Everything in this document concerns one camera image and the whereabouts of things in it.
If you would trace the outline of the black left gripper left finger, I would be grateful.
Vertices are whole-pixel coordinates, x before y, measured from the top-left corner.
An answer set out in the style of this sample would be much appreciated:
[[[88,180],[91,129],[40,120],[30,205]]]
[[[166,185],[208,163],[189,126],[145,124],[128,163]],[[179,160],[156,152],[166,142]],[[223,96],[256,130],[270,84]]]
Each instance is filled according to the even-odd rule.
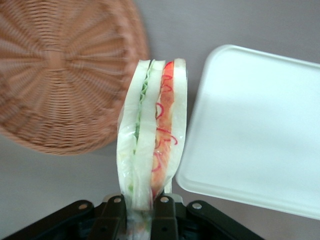
[[[113,195],[99,206],[75,201],[5,237],[6,240],[124,240],[126,203]]]

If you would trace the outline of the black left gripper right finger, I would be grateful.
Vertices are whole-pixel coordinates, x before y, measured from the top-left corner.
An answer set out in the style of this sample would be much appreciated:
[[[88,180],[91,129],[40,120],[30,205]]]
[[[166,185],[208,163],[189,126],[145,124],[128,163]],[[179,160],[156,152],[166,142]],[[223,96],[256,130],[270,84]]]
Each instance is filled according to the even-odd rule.
[[[179,195],[159,196],[153,205],[152,240],[256,240],[258,235],[203,200],[188,205]]]

